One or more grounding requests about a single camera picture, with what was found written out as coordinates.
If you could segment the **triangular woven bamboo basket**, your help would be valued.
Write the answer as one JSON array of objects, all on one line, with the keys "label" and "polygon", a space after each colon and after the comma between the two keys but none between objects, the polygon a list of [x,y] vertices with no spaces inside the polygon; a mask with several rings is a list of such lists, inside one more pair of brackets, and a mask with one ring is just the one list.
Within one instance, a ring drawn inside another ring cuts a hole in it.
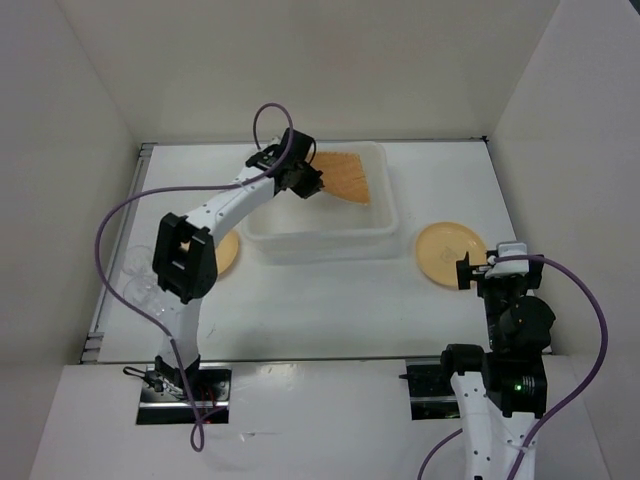
[{"label": "triangular woven bamboo basket", "polygon": [[368,205],[370,193],[361,157],[349,152],[316,153],[311,165],[322,172],[322,190],[340,200]]}]

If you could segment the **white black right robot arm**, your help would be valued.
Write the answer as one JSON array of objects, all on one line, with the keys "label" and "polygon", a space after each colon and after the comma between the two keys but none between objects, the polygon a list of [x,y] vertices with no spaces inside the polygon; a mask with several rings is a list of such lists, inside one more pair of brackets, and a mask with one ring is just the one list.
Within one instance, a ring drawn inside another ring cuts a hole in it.
[{"label": "white black right robot arm", "polygon": [[450,344],[438,381],[454,393],[464,437],[467,479],[505,479],[524,439],[547,409],[542,354],[551,343],[555,315],[532,295],[543,265],[527,259],[519,242],[500,243],[482,264],[457,261],[457,286],[482,299],[489,346]]}]

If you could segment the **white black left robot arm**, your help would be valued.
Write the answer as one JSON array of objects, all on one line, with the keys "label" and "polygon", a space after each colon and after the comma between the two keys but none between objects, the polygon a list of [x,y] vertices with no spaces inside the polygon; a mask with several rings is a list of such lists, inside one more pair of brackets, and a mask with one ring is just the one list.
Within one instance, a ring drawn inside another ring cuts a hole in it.
[{"label": "white black left robot arm", "polygon": [[219,276],[215,249],[245,217],[282,191],[306,199],[322,187],[322,172],[310,164],[317,151],[311,136],[286,129],[246,160],[231,188],[184,215],[166,214],[159,223],[152,270],[156,275],[159,322],[170,332],[155,357],[163,387],[176,399],[199,387],[197,331],[203,298]]}]

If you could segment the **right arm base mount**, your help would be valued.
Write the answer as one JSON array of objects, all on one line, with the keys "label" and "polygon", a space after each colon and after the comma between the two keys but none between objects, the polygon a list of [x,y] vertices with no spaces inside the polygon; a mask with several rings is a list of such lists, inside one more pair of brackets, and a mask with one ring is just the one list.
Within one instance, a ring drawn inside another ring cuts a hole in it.
[{"label": "right arm base mount", "polygon": [[459,418],[456,397],[438,358],[409,359],[405,369],[399,378],[408,387],[413,421]]}]

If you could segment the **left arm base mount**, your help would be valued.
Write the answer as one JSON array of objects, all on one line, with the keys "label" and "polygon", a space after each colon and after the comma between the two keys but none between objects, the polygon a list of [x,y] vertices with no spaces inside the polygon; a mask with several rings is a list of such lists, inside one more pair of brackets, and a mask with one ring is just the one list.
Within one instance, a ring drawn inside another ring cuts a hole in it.
[{"label": "left arm base mount", "polygon": [[[142,381],[136,424],[186,425],[195,421],[186,393],[163,380],[152,366],[144,369],[125,366],[123,373]],[[227,424],[231,397],[232,371],[204,365],[191,387],[198,414],[205,424]]]}]

